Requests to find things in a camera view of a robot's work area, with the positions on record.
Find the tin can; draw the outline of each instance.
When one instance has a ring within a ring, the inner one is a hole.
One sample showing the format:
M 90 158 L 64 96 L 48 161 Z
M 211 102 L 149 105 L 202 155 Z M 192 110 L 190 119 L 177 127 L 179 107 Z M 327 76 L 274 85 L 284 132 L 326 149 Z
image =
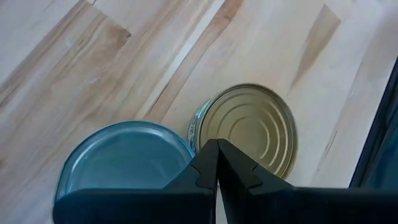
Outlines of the tin can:
M 197 153 L 213 138 L 227 139 L 282 179 L 289 176 L 297 154 L 292 112 L 280 96 L 257 84 L 232 86 L 199 107 L 188 143 Z

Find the metal can lid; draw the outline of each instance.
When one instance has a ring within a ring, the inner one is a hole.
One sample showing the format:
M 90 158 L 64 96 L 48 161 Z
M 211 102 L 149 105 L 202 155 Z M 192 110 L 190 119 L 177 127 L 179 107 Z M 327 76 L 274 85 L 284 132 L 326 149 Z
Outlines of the metal can lid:
M 161 189 L 194 157 L 170 129 L 126 121 L 95 132 L 70 154 L 55 200 L 80 189 Z
M 220 93 L 204 115 L 198 143 L 224 138 L 280 178 L 290 174 L 297 133 L 289 107 L 272 90 L 255 84 Z

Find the can rim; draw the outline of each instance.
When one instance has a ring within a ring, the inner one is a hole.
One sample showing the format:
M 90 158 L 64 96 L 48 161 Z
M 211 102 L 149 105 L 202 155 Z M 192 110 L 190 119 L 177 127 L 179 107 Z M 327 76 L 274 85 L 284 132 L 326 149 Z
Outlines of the can rim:
M 297 126 L 293 117 L 293 113 L 290 110 L 289 106 L 287 105 L 287 103 L 282 99 L 282 97 L 280 97 L 274 90 L 271 90 L 270 88 L 267 88 L 265 86 L 256 84 L 256 83 L 240 83 L 237 85 L 233 85 L 223 91 L 221 91 L 220 93 L 218 93 L 213 99 L 210 100 L 206 111 L 204 112 L 203 116 L 200 118 L 199 120 L 199 126 L 198 126 L 198 137 L 196 139 L 196 147 L 199 150 L 200 149 L 200 138 L 201 138 L 201 129 L 203 126 L 203 122 L 206 118 L 206 116 L 208 115 L 208 112 L 210 110 L 210 108 L 214 105 L 214 103 L 220 99 L 223 95 L 225 95 L 226 93 L 229 93 L 230 91 L 233 91 L 235 89 L 238 88 L 244 88 L 244 87 L 248 87 L 248 88 L 255 88 L 257 90 L 260 91 L 266 91 L 267 93 L 271 94 L 272 97 L 275 98 L 276 103 L 279 104 L 279 106 L 283 109 L 283 113 L 286 115 L 288 121 L 291 123 L 291 130 L 293 132 L 293 136 L 292 136 L 292 145 L 293 145 L 293 150 L 292 150 L 292 155 L 290 156 L 290 161 L 289 164 L 286 166 L 285 170 L 283 171 L 282 175 L 280 176 L 281 179 L 286 179 L 290 173 L 293 170 L 296 158 L 297 158 L 297 151 L 298 151 L 298 137 L 297 137 Z

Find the light wood plank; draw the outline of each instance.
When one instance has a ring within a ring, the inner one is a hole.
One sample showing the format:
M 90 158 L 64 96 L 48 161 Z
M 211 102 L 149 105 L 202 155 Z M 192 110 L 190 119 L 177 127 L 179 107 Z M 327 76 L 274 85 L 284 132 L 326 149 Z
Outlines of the light wood plank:
M 184 58 L 178 69 L 174 71 L 169 82 L 166 85 L 157 87 L 157 91 L 155 88 L 157 99 L 147 101 L 148 104 L 152 104 L 151 107 L 141 108 L 141 112 L 146 112 L 145 119 L 158 122 L 163 119 L 203 54 L 227 28 L 241 5 L 242 0 L 226 0 L 224 2 L 191 51 L 189 51 L 189 54 Z
M 0 83 L 78 0 L 0 1 Z
M 130 51 L 136 53 L 128 69 L 139 76 L 130 80 L 137 83 L 134 88 L 122 87 L 113 101 L 116 105 L 125 105 L 118 113 L 121 119 L 142 118 L 224 0 L 117 2 L 99 0 L 95 6 L 124 24 L 132 34 L 132 41 L 136 44 Z M 128 22 L 132 20 L 140 22 L 130 26 Z
M 310 185 L 382 14 L 374 1 L 349 5 L 343 17 L 325 3 L 243 1 L 228 27 L 193 62 L 162 122 L 186 135 L 206 99 L 238 83 L 265 85 L 286 100 L 298 126 L 298 157 L 288 181 Z
M 63 162 L 110 122 L 101 101 L 130 36 L 80 1 L 0 86 L 0 223 L 51 223 Z
M 387 5 L 312 185 L 348 187 L 398 56 L 398 4 Z
M 325 0 L 325 4 L 342 20 L 352 13 L 357 2 L 358 0 Z

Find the blue plastic container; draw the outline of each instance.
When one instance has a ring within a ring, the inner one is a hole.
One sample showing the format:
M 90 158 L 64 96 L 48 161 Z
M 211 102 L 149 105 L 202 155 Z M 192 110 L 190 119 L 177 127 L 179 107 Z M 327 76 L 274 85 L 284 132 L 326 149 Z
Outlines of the blue plastic container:
M 80 189 L 161 189 L 184 170 L 194 151 L 175 132 L 126 121 L 92 134 L 70 154 L 55 200 Z

